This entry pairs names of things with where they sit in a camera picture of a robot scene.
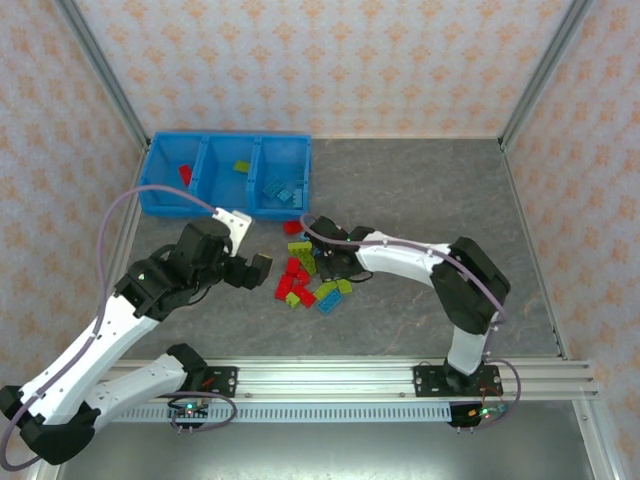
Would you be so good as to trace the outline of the grey metal sheet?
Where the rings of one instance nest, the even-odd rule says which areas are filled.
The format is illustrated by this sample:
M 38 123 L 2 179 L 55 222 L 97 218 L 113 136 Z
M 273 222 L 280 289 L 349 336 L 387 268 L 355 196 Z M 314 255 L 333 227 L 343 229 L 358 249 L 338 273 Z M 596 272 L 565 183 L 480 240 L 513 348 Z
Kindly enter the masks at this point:
M 178 435 L 116 424 L 57 480 L 596 480 L 579 428 L 529 414 L 457 434 L 444 424 L 235 424 Z

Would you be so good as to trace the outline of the blue plastic storage bin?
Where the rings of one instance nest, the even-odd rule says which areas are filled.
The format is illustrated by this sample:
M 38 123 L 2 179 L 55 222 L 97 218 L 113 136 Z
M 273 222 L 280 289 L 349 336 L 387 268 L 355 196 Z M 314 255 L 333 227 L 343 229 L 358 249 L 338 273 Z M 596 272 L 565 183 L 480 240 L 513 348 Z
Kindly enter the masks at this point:
M 304 183 L 295 182 L 298 168 L 305 169 Z M 289 221 L 309 211 L 311 200 L 312 137 L 310 135 L 259 135 L 255 139 L 247 186 L 248 212 L 264 220 Z M 270 182 L 280 180 L 292 193 L 296 188 L 304 191 L 304 207 L 295 209 L 293 197 L 280 201 L 277 196 L 266 198 L 262 190 Z
M 196 160 L 190 193 L 214 207 L 244 211 L 249 205 L 249 174 L 235 169 L 250 164 L 255 137 L 246 134 L 211 134 L 203 139 Z
M 204 135 L 195 132 L 161 131 L 151 140 L 139 185 L 163 185 L 185 193 L 178 167 L 188 164 L 194 169 Z M 188 218 L 205 214 L 199 205 L 165 191 L 145 191 L 139 194 L 142 211 L 160 218 Z

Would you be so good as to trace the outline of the wide aluminium extrusion rail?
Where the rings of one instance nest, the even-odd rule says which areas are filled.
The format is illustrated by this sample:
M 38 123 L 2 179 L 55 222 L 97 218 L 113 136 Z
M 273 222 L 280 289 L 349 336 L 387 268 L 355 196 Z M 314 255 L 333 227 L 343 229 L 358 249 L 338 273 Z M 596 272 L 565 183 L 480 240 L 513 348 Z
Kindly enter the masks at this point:
M 393 356 L 227 357 L 211 366 L 238 369 L 235 399 L 240 402 L 416 402 L 426 381 L 414 372 L 435 358 Z M 482 383 L 505 400 L 593 400 L 603 387 L 588 361 L 559 357 L 489 360 Z

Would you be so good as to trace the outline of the aluminium frame post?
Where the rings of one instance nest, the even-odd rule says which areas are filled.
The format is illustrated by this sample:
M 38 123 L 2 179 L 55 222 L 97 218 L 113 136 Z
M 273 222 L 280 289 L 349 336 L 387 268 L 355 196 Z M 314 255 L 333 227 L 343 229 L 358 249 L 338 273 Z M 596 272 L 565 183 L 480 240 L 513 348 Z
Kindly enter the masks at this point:
M 558 62 L 582 25 L 584 17 L 595 0 L 571 0 L 555 33 L 552 35 L 541 59 L 527 82 L 506 126 L 497 141 L 503 153 L 508 151 L 519 130 L 531 114 L 540 95 L 549 82 Z
M 53 2 L 76 37 L 80 48 L 93 67 L 127 130 L 140 147 L 148 147 L 150 137 L 142 126 L 125 90 L 76 0 L 53 0 Z

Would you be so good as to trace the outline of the small controller circuit board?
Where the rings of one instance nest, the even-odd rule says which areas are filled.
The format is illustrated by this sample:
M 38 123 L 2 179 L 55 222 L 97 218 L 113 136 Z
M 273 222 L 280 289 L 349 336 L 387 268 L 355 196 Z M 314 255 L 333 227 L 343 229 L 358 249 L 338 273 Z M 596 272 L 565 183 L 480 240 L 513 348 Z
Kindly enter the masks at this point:
M 208 405 L 202 400 L 180 397 L 167 403 L 168 418 L 178 432 L 193 433 L 204 426 L 209 418 Z
M 508 411 L 504 403 L 482 405 L 481 403 L 456 403 L 450 407 L 451 420 L 448 425 L 456 431 L 475 431 L 482 425 L 501 418 Z

